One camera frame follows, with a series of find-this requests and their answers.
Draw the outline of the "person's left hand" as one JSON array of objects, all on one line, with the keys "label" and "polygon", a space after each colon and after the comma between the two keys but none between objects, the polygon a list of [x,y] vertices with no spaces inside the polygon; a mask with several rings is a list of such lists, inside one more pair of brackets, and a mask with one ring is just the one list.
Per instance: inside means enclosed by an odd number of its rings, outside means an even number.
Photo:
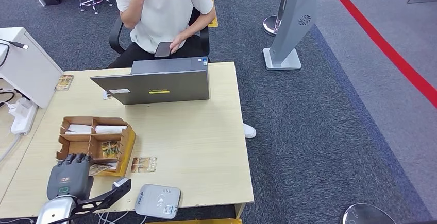
[{"label": "person's left hand", "polygon": [[170,54],[175,53],[176,51],[179,50],[181,44],[188,38],[190,37],[189,34],[187,34],[186,32],[181,32],[179,33],[171,42],[169,48],[170,48]]}]

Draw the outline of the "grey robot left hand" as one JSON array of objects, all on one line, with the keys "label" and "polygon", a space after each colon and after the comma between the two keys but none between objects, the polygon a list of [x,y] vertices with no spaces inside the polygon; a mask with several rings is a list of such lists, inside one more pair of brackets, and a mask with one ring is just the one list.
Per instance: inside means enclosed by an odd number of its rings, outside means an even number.
[{"label": "grey robot left hand", "polygon": [[59,160],[49,176],[46,195],[49,200],[69,195],[87,200],[94,178],[89,175],[92,157],[84,153],[71,153]]}]

